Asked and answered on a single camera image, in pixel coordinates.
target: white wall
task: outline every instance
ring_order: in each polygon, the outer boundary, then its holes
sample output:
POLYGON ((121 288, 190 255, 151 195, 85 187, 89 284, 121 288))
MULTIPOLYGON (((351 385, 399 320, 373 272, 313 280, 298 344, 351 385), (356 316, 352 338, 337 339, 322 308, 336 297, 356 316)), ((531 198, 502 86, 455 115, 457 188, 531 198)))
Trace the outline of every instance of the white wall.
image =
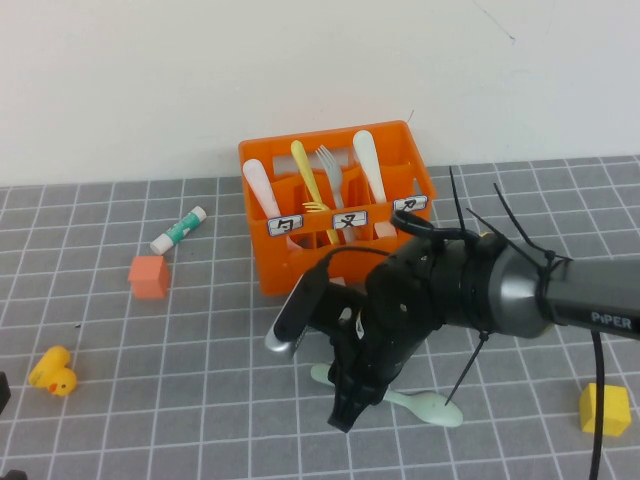
POLYGON ((0 184, 236 174, 243 139, 410 116, 428 164, 638 153, 639 19, 638 0, 5 1, 0 184))

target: silver fork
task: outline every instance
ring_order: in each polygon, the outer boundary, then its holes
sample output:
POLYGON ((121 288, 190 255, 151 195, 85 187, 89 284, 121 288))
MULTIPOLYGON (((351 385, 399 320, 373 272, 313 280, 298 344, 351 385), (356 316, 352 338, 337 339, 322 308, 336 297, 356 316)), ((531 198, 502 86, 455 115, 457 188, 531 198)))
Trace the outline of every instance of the silver fork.
MULTIPOLYGON (((327 178, 329 178, 329 185, 331 186, 331 193, 333 194, 333 201, 336 204, 336 208, 344 208, 344 201, 342 200, 342 169, 333 154, 324 145, 320 145, 320 148, 316 150, 318 160, 322 164, 324 171, 327 172, 327 178)), ((347 243, 353 242, 356 239, 353 229, 346 227, 342 229, 344 239, 347 243)))

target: white knife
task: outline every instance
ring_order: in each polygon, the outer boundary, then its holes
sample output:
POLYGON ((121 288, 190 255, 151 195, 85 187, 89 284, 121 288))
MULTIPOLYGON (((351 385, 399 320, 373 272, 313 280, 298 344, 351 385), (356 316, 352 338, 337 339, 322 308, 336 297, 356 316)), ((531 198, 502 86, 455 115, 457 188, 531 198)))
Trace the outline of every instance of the white knife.
MULTIPOLYGON (((244 174, 244 178, 247 179, 247 183, 258 199, 258 203, 262 207, 262 210, 264 210, 267 218, 280 217, 280 208, 278 207, 276 196, 273 194, 271 182, 269 181, 267 172, 264 170, 262 162, 255 158, 247 160, 242 165, 242 173, 244 174)), ((294 243, 289 237, 287 237, 287 248, 292 251, 302 249, 300 245, 294 243)))
MULTIPOLYGON (((382 184, 382 175, 380 174, 378 152, 371 132, 368 130, 357 132, 353 136, 353 148, 356 151, 357 160, 369 181, 375 202, 387 203, 387 196, 384 193, 384 185, 382 184)), ((396 229, 389 222, 378 222, 373 227, 378 237, 396 236, 396 229)))

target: orange block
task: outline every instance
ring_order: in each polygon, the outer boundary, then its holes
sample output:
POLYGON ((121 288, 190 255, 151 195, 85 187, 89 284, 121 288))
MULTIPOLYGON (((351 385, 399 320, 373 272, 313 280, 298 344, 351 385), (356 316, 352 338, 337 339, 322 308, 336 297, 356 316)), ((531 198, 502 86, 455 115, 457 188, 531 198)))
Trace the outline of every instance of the orange block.
POLYGON ((136 298, 164 298, 169 288, 169 267, 162 256, 135 257, 129 282, 136 298))

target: yellow cube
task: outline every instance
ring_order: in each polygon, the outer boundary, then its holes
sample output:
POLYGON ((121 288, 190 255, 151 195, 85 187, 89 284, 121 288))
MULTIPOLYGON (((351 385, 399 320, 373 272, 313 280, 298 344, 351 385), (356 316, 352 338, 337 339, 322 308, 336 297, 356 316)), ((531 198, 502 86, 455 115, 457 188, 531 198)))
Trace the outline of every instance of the yellow cube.
MULTIPOLYGON (((583 432, 596 428, 596 384, 590 383, 580 395, 580 425, 583 432)), ((624 387, 604 386, 604 427, 602 433, 619 437, 631 425, 629 392, 624 387)))

